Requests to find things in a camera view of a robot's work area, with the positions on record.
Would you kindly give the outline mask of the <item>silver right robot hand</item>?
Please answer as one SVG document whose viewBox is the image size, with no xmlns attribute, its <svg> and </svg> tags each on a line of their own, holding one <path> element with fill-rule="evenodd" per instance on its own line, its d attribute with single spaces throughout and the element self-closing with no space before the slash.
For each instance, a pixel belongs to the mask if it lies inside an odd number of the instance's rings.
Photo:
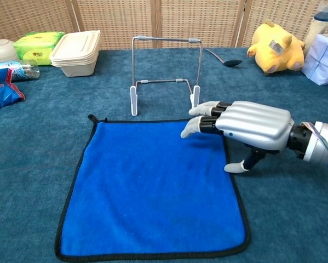
<svg viewBox="0 0 328 263">
<path fill-rule="evenodd" d="M 239 163 L 226 164 L 228 173 L 249 171 L 266 153 L 286 149 L 294 120 L 288 110 L 249 101 L 208 101 L 189 110 L 181 138 L 194 133 L 223 135 L 251 148 L 250 155 Z"/>
</svg>

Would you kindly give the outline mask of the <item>blue microfiber towel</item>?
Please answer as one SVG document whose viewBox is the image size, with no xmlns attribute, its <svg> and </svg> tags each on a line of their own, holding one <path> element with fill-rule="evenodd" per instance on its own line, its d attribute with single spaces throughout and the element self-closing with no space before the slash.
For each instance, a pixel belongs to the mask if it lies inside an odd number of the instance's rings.
<svg viewBox="0 0 328 263">
<path fill-rule="evenodd" d="M 245 250 L 249 224 L 219 135 L 180 138 L 186 120 L 89 115 L 55 239 L 63 261 L 219 258 Z"/>
</svg>

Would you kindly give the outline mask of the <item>black spoon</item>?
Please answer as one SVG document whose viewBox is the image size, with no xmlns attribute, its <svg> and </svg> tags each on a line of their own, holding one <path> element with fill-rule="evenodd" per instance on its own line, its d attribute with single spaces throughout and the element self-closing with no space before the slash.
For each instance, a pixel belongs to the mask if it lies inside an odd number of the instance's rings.
<svg viewBox="0 0 328 263">
<path fill-rule="evenodd" d="M 242 60 L 239 59 L 223 60 L 221 57 L 219 57 L 216 53 L 214 53 L 210 49 L 206 49 L 206 51 L 212 54 L 218 61 L 220 61 L 226 67 L 234 67 L 243 62 Z"/>
</svg>

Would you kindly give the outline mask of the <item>yellow plush toy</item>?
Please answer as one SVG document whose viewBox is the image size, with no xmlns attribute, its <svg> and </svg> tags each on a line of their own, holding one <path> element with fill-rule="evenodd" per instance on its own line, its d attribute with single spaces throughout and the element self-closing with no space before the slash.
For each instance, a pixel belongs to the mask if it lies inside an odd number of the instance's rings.
<svg viewBox="0 0 328 263">
<path fill-rule="evenodd" d="M 280 25 L 267 19 L 252 36 L 248 57 L 254 57 L 266 74 L 300 70 L 304 65 L 305 43 Z"/>
</svg>

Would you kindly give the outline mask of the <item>pale lavender wrapped box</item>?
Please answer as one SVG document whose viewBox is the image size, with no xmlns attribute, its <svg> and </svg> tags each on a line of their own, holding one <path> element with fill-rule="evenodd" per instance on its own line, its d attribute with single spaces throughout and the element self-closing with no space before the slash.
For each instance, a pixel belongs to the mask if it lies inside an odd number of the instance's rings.
<svg viewBox="0 0 328 263">
<path fill-rule="evenodd" d="M 328 33 L 316 36 L 301 71 L 317 85 L 328 85 Z"/>
</svg>

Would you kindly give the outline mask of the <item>baby bottle with blue cap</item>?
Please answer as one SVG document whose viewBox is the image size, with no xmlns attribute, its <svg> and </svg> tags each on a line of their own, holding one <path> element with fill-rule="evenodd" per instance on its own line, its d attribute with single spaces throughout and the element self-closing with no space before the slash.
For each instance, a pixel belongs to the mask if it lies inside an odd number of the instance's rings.
<svg viewBox="0 0 328 263">
<path fill-rule="evenodd" d="M 316 36 L 323 34 L 328 27 L 328 1 L 322 1 L 313 16 L 310 23 L 308 34 L 304 40 L 304 56 L 307 55 L 312 46 Z"/>
</svg>

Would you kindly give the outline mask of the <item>wooden rattan folding screen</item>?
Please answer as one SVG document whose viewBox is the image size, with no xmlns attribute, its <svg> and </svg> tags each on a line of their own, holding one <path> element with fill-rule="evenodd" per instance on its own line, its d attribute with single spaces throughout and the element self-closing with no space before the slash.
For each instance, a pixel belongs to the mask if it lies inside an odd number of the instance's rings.
<svg viewBox="0 0 328 263">
<path fill-rule="evenodd" d="M 141 48 L 173 48 L 162 38 L 202 40 L 205 47 L 248 47 L 255 29 L 271 19 L 305 39 L 328 0 L 0 0 L 0 39 L 28 32 L 99 30 L 101 49 L 128 49 L 134 36 L 153 36 Z"/>
</svg>

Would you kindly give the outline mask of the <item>beige lidded food container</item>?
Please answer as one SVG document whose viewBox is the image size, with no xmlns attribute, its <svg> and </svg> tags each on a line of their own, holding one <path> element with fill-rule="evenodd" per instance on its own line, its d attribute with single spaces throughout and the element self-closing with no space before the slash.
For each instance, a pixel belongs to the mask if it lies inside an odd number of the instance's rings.
<svg viewBox="0 0 328 263">
<path fill-rule="evenodd" d="M 100 40 L 99 30 L 68 33 L 51 52 L 51 64 L 67 77 L 90 76 L 99 56 Z"/>
</svg>

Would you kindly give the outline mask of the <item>teal tablecloth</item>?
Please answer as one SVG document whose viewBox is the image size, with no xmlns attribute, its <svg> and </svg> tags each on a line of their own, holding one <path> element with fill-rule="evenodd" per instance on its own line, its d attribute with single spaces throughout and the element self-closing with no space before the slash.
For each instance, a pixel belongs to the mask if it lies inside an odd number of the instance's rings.
<svg viewBox="0 0 328 263">
<path fill-rule="evenodd" d="M 295 122 L 328 123 L 328 85 L 300 72 L 265 75 L 245 48 L 214 48 L 226 67 L 204 53 L 201 101 L 248 100 L 284 108 Z M 199 55 L 190 49 L 135 51 L 137 79 L 186 78 L 194 83 Z M 74 172 L 89 138 L 90 114 L 130 120 L 131 51 L 104 50 L 94 74 L 68 78 L 56 67 L 18 83 L 25 100 L 0 109 L 0 263 L 64 263 L 54 253 L 56 230 Z M 268 155 L 236 176 L 250 228 L 248 247 L 214 259 L 106 263 L 328 263 L 328 170 Z"/>
</svg>

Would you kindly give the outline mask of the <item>green tissue pack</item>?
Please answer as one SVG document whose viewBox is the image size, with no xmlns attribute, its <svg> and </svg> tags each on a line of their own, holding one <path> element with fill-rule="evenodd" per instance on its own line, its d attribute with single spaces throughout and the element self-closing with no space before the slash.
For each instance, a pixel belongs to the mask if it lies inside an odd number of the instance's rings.
<svg viewBox="0 0 328 263">
<path fill-rule="evenodd" d="M 34 60 L 38 65 L 51 64 L 50 55 L 65 33 L 61 31 L 29 32 L 13 43 L 20 60 Z"/>
</svg>

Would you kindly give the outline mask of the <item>clear bottle with blue label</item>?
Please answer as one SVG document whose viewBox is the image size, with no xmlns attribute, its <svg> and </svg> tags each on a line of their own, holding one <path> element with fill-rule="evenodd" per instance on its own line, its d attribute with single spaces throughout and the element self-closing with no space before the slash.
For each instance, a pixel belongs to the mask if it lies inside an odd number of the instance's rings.
<svg viewBox="0 0 328 263">
<path fill-rule="evenodd" d="M 38 64 L 34 60 L 17 60 L 0 62 L 0 69 L 11 69 L 11 81 L 21 82 L 32 79 L 38 79 L 40 70 Z"/>
</svg>

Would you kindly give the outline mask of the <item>beige upturned bowl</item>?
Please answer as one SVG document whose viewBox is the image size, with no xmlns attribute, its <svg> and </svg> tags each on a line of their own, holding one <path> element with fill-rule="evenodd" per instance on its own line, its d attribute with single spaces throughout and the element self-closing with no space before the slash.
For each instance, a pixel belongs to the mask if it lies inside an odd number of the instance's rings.
<svg viewBox="0 0 328 263">
<path fill-rule="evenodd" d="M 13 44 L 8 39 L 0 39 L 0 62 L 20 60 Z"/>
</svg>

